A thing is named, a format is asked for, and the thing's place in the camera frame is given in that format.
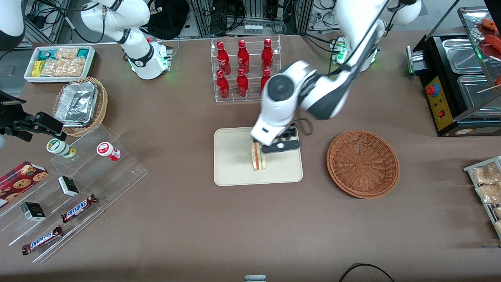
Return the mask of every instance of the white robotic arm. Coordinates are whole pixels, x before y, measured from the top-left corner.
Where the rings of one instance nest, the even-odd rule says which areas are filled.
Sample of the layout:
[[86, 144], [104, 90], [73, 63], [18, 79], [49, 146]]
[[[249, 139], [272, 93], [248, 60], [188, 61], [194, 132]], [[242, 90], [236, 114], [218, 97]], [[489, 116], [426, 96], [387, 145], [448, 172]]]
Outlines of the white robotic arm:
[[[120, 44], [129, 57], [132, 70], [140, 78], [153, 79], [170, 69], [170, 57], [166, 47], [157, 42], [148, 42], [138, 28], [147, 24], [150, 19], [148, 5], [143, 0], [95, 2], [100, 5], [80, 12], [83, 22], [89, 29], [99, 33], [103, 32], [104, 24], [104, 34]], [[90, 2], [82, 8], [85, 9], [89, 5], [94, 3]]]
[[[23, 40], [26, 1], [3, 2], [0, 10], [0, 51], [9, 51]], [[132, 69], [140, 78], [153, 79], [170, 69], [166, 47], [148, 42], [138, 29], [150, 19], [148, 5], [143, 0], [95, 0], [83, 5], [82, 10], [85, 10], [81, 11], [85, 25], [95, 32], [104, 32], [120, 44], [129, 57]], [[68, 18], [65, 20], [75, 29]]]
[[[419, 15], [420, 1], [338, 0], [337, 15], [341, 28], [347, 35], [348, 47], [353, 51], [338, 69], [337, 78], [332, 80], [327, 75], [318, 73], [304, 61], [283, 67], [263, 89], [261, 114], [251, 131], [253, 138], [265, 146], [283, 145], [280, 135], [288, 129], [298, 105], [316, 119], [336, 116], [344, 106], [360, 71], [369, 66], [384, 35], [384, 23], [380, 17], [387, 7], [393, 7], [388, 4], [394, 3], [400, 9], [412, 5], [412, 9], [399, 14], [397, 19], [401, 23], [410, 23]], [[267, 151], [280, 152], [284, 149], [278, 147], [277, 150]]]

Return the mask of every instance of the brown table surface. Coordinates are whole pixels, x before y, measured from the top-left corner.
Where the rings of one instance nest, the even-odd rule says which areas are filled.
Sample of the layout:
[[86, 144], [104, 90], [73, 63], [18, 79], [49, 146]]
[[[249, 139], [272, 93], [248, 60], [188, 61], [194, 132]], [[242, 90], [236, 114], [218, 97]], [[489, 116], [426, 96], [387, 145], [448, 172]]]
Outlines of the brown table surface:
[[[96, 45], [104, 123], [150, 173], [42, 264], [0, 233], [0, 280], [337, 281], [368, 262], [397, 281], [499, 281], [501, 250], [481, 248], [498, 240], [462, 168], [501, 155], [500, 137], [436, 136], [420, 82], [406, 75], [405, 47], [423, 34], [390, 33], [341, 113], [314, 121], [314, 134], [301, 137], [300, 182], [240, 187], [214, 183], [213, 135], [253, 126], [260, 105], [216, 104], [210, 40], [181, 42], [173, 70], [151, 81], [130, 70], [120, 46]], [[283, 65], [302, 59], [327, 71], [329, 54], [305, 39], [284, 36], [282, 46]], [[25, 111], [51, 112], [60, 88], [26, 83]], [[353, 198], [327, 172], [331, 140], [352, 129], [380, 135], [398, 155], [400, 180], [383, 198]], [[8, 139], [0, 174], [53, 157], [46, 135]], [[345, 281], [362, 278], [385, 279], [357, 269]]]

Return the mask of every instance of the yellow control panel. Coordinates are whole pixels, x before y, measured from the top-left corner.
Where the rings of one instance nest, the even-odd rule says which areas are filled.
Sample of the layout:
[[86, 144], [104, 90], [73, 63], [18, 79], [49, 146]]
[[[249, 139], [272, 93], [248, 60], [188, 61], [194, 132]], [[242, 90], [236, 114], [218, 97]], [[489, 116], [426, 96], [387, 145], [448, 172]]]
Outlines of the yellow control panel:
[[446, 128], [453, 122], [453, 119], [438, 76], [435, 77], [424, 90], [426, 91], [428, 103], [430, 104], [433, 119], [435, 120], [438, 130]]

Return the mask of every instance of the clear acrylic shelf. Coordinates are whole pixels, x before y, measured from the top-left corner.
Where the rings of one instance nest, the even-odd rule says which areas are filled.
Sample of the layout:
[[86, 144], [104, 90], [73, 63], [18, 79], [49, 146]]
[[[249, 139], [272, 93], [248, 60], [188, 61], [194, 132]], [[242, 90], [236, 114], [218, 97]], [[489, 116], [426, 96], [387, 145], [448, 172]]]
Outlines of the clear acrylic shelf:
[[[238, 42], [233, 38], [218, 38], [212, 39], [210, 48], [210, 58], [212, 63], [212, 79], [214, 81], [214, 94], [216, 102], [239, 102], [239, 101], [260, 101], [261, 100], [261, 78], [263, 76], [263, 71], [261, 69], [261, 52], [265, 45], [265, 39], [270, 38], [272, 40], [273, 49], [273, 68], [271, 71], [271, 76], [278, 73], [282, 67], [281, 60], [281, 46], [279, 36], [256, 36], [256, 37], [245, 37], [245, 46], [249, 51], [250, 57], [250, 72], [247, 74], [249, 80], [249, 93], [246, 98], [242, 98], [238, 95], [238, 88], [236, 84], [237, 70], [238, 70], [238, 60], [236, 55], [238, 53]], [[217, 89], [217, 76], [216, 72], [219, 69], [217, 64], [217, 48], [216, 43], [222, 41], [224, 43], [224, 48], [229, 55], [229, 65], [231, 67], [231, 74], [226, 76], [229, 83], [229, 99], [223, 100]]]
[[[121, 152], [118, 161], [113, 162], [96, 153], [100, 142], [108, 141]], [[45, 168], [49, 177], [38, 186], [21, 195], [15, 203], [0, 216], [2, 237], [7, 238], [10, 246], [19, 249], [22, 255], [23, 245], [29, 244], [44, 234], [61, 225], [63, 236], [38, 247], [26, 257], [35, 262], [43, 262], [61, 246], [68, 242], [92, 220], [103, 213], [113, 202], [136, 184], [148, 172], [139, 161], [123, 147], [118, 136], [104, 125], [86, 133], [74, 143], [77, 154], [71, 159], [61, 156], [54, 157]], [[63, 194], [58, 178], [61, 176], [73, 178], [80, 194], [70, 197]], [[85, 209], [81, 214], [63, 223], [61, 215], [94, 194], [98, 202]], [[23, 202], [39, 203], [46, 215], [40, 222], [27, 221], [21, 211]]]
[[459, 8], [457, 13], [478, 56], [480, 66], [484, 71], [487, 81], [491, 86], [494, 86], [497, 77], [501, 75], [501, 63], [496, 59], [490, 58], [487, 54], [497, 59], [501, 59], [501, 54], [494, 47], [486, 46], [484, 42], [485, 36], [495, 35], [494, 31], [482, 26], [482, 19], [492, 20], [489, 10], [485, 6], [468, 7]]

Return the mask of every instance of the brown wicker basket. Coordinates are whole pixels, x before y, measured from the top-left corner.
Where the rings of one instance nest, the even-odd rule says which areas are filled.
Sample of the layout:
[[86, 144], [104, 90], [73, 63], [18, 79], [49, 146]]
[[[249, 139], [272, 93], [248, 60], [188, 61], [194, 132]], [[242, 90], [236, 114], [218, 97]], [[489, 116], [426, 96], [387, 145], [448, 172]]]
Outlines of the brown wicker basket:
[[332, 141], [327, 168], [341, 189], [363, 199], [386, 195], [400, 174], [392, 147], [376, 134], [362, 130], [342, 133]]
[[[108, 106], [108, 94], [106, 93], [106, 89], [104, 89], [103, 85], [99, 80], [93, 78], [93, 77], [86, 77], [83, 79], [78, 79], [75, 81], [70, 82], [71, 84], [79, 84], [79, 83], [85, 83], [85, 82], [92, 82], [96, 84], [99, 87], [99, 93], [98, 93], [98, 99], [96, 102], [96, 109], [94, 110], [94, 121], [92, 124], [88, 127], [63, 127], [63, 132], [74, 136], [74, 137], [80, 137], [84, 135], [86, 132], [91, 130], [97, 125], [100, 125], [103, 120], [104, 116], [106, 115], [106, 107]], [[54, 103], [54, 106], [52, 107], [52, 115], [56, 114], [56, 110], [59, 105], [59, 100], [61, 99], [61, 94], [63, 93], [63, 90], [59, 91], [59, 95], [56, 98], [56, 102]]]

